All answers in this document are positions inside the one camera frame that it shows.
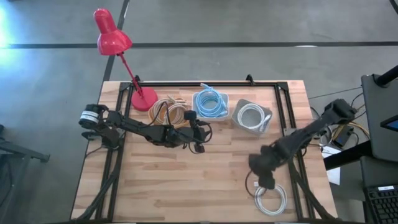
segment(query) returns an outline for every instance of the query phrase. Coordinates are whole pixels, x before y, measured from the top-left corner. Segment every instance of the lamp shade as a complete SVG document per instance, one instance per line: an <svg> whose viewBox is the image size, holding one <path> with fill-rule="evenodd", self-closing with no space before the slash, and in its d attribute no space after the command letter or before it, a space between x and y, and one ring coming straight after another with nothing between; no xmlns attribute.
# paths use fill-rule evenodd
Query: lamp shade
<svg viewBox="0 0 398 224"><path fill-rule="evenodd" d="M97 9L94 12L94 19L101 32L97 46L101 55L116 55L131 47L130 38L119 30L107 9Z"/></svg>

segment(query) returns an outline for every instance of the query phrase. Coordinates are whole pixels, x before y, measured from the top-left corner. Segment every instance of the concrete floor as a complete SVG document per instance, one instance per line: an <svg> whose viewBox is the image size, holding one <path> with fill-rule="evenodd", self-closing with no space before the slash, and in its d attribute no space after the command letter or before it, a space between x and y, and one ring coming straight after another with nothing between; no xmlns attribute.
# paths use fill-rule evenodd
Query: concrete floor
<svg viewBox="0 0 398 224"><path fill-rule="evenodd" d="M122 4L1 1L0 46L95 43L93 11L106 7L117 21ZM388 0L131 0L123 29L134 43L380 42L397 40L397 20ZM126 52L133 72L143 80L242 80L250 73L257 80L304 80L308 97L360 86L361 75L387 71L397 64L397 56L398 47L393 46ZM96 49L0 49L0 123L7 128L5 137L51 154L47 164L31 162L15 223L69 219L87 145L77 122L84 106L98 99L107 60ZM116 60L110 80L128 79ZM351 101L358 93L310 103L322 111L335 98ZM366 126L366 117L358 122ZM355 208L359 201L342 196L350 190L333 186L339 216L361 221L361 210Z"/></svg>

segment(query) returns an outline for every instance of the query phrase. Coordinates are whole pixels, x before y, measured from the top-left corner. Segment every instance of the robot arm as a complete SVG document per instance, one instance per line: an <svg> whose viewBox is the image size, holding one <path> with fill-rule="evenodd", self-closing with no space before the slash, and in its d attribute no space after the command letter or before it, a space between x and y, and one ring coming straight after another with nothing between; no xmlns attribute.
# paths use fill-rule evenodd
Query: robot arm
<svg viewBox="0 0 398 224"><path fill-rule="evenodd" d="M177 147L191 142L195 143L195 151L205 151L202 143L205 142L210 131L205 131L200 126L210 126L209 123L196 119L196 112L186 111L184 118L190 121L190 128L182 127L175 129L172 125L148 125L135 119L125 118L117 111L110 111L105 105L87 105L81 114L79 124L86 129L93 130L96 135L102 137L106 147L119 147L120 133L123 129L134 134L145 137L145 139L156 146Z"/></svg>
<svg viewBox="0 0 398 224"><path fill-rule="evenodd" d="M262 146L260 154L250 154L249 167L259 176L259 185L274 189L272 171L293 158L298 150L307 147L313 135L332 124L348 124L354 120L355 113L356 110L345 100L335 100L325 107L320 118L308 126L276 140L270 146Z"/></svg>

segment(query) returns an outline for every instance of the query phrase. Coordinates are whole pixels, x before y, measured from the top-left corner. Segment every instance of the red desk lamp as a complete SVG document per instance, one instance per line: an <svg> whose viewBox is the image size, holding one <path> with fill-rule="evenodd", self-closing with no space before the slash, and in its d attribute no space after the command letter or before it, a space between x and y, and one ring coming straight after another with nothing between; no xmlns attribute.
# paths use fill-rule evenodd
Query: red desk lamp
<svg viewBox="0 0 398 224"><path fill-rule="evenodd" d="M132 94L131 103L134 109L139 111L148 111L157 101L157 95L154 89L149 87L141 88L134 78L123 53L132 45L130 38L121 30L116 28L111 13L107 9L97 9L94 12L94 19L97 23L99 35L97 45L101 55L117 55L122 60L129 72L136 91Z"/></svg>

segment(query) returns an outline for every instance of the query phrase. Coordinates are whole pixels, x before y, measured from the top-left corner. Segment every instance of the metal bracket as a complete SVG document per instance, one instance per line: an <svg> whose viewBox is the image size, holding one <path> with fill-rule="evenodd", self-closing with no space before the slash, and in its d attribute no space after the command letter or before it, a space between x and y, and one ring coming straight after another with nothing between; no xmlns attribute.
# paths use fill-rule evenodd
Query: metal bracket
<svg viewBox="0 0 398 224"><path fill-rule="evenodd" d="M283 89L284 91L289 91L289 86L287 85L287 82L277 82L278 86Z"/></svg>
<svg viewBox="0 0 398 224"><path fill-rule="evenodd" d="M85 131L81 134L85 139L91 141L95 139L101 139L101 135L94 131Z"/></svg>
<svg viewBox="0 0 398 224"><path fill-rule="evenodd" d="M131 82L122 82L119 86L119 91L127 90L131 86Z"/></svg>
<svg viewBox="0 0 398 224"><path fill-rule="evenodd" d="M254 80L253 80L253 77L252 77L250 74L247 75L246 81L249 81L251 86L256 85L256 83L255 83Z"/></svg>
<svg viewBox="0 0 398 224"><path fill-rule="evenodd" d="M141 82L141 79L139 78L138 75L136 75L135 78L136 78L136 80L137 80L138 83Z"/></svg>

